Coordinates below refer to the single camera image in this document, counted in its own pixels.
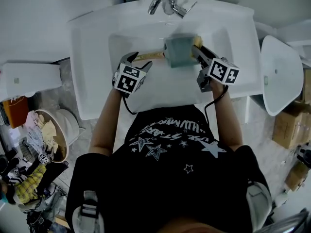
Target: white sink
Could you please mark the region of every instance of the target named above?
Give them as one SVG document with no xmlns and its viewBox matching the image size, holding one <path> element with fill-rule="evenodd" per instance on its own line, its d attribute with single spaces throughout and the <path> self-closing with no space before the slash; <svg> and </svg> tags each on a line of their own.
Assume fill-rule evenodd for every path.
<svg viewBox="0 0 311 233">
<path fill-rule="evenodd" d="M 200 35 L 204 46 L 241 69 L 237 84 L 229 89 L 232 98 L 262 93 L 253 10 L 214 0 L 178 0 L 185 8 L 198 1 L 181 19 L 164 14 L 161 6 L 149 15 L 151 1 L 111 6 L 69 23 L 71 69 L 82 119 L 99 117 L 123 55 L 163 50 L 163 39 L 174 34 Z M 170 68 L 165 59 L 153 60 L 144 85 L 128 99 L 130 109 L 144 111 L 211 100 L 211 94 L 201 93 L 196 82 L 200 68 Z"/>
</svg>

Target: person's left arm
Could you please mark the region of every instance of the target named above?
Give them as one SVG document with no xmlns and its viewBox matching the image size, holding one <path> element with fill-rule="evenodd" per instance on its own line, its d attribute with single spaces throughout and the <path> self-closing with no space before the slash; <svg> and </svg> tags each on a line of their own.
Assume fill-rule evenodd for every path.
<svg viewBox="0 0 311 233">
<path fill-rule="evenodd" d="M 112 155 L 121 98 L 121 93 L 118 90 L 113 88 L 110 91 L 93 132 L 89 148 L 90 153 L 100 153 L 106 156 Z"/>
</svg>

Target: laundry basket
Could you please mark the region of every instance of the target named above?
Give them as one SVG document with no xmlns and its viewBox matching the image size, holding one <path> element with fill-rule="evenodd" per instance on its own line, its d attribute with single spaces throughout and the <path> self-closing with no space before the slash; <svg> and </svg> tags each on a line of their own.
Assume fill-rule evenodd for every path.
<svg viewBox="0 0 311 233">
<path fill-rule="evenodd" d="M 71 145 L 79 136 L 79 125 L 75 117 L 67 110 L 57 110 L 50 112 L 39 109 L 35 112 L 42 115 L 46 122 L 52 121 L 56 128 L 55 141 L 59 145 L 53 162 L 61 163 L 65 161 L 69 154 L 69 145 Z"/>
</svg>

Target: yellow plaid shirt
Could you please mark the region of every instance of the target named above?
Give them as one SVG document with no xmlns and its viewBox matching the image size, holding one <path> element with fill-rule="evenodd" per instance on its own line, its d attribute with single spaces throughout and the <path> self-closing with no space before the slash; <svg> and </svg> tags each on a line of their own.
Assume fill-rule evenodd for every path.
<svg viewBox="0 0 311 233">
<path fill-rule="evenodd" d="M 37 194 L 35 193 L 35 189 L 41 182 L 43 174 L 46 170 L 47 169 L 43 164 L 39 164 L 39 166 L 22 184 L 17 185 L 16 194 L 23 204 L 38 198 Z"/>
</svg>

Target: black t-shirt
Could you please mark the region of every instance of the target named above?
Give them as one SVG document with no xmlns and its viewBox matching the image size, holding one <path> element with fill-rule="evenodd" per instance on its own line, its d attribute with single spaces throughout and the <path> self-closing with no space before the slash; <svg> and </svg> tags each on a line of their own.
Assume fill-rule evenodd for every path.
<svg viewBox="0 0 311 233">
<path fill-rule="evenodd" d="M 235 152 L 214 139 L 193 105 L 139 113 L 111 157 L 78 158 L 66 218 L 95 190 L 105 232 L 157 232 L 190 217 L 225 232 L 251 232 L 249 182 L 267 186 L 249 146 Z"/>
</svg>

